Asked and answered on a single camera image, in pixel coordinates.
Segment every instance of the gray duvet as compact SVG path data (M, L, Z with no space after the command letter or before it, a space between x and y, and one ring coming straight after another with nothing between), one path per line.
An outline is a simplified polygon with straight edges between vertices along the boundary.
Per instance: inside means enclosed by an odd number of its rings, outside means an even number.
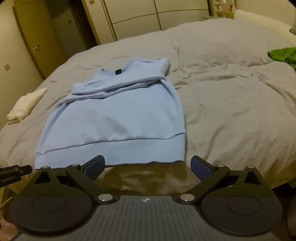
M97 46L76 54L39 88L48 92L30 115L0 132L1 166L34 166L46 121L73 84L130 58L168 58L167 78L180 96L186 119L186 162L108 167L96 182L115 193L176 194L199 181L193 155L213 165L256 166L271 187L296 176L296 74L267 52L292 44L276 33L237 20L218 19ZM19 192L30 178L11 188Z

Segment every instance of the green cloth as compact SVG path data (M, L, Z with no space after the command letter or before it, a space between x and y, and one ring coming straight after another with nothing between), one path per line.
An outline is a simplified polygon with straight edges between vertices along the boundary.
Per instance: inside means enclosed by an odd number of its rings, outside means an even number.
M296 72L296 47L275 49L267 53L268 56L280 62L285 62L291 65Z

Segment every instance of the doorway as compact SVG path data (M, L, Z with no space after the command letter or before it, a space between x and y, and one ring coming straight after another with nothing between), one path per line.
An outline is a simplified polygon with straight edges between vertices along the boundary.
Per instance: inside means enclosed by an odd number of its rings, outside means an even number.
M46 0L45 2L69 58L98 45L81 0Z

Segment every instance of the circular pad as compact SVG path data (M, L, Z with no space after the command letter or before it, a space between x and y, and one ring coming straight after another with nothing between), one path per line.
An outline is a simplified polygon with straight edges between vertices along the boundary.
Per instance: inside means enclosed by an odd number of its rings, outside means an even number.
M261 209L261 203L254 197L235 196L227 200L227 207L239 215L252 215Z
M201 212L211 225L232 235L267 233L279 223L282 206L276 196L249 190L235 186L215 190L202 200Z
M92 201L86 193L60 185L17 196L11 213L18 228L32 234L54 235L81 225L91 210Z

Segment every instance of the door handle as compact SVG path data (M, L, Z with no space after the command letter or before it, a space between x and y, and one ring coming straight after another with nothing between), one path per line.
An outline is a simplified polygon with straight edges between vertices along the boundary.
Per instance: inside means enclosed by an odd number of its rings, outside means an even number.
M37 49L40 47L40 45L36 46L35 48L32 48L31 51L38 51Z

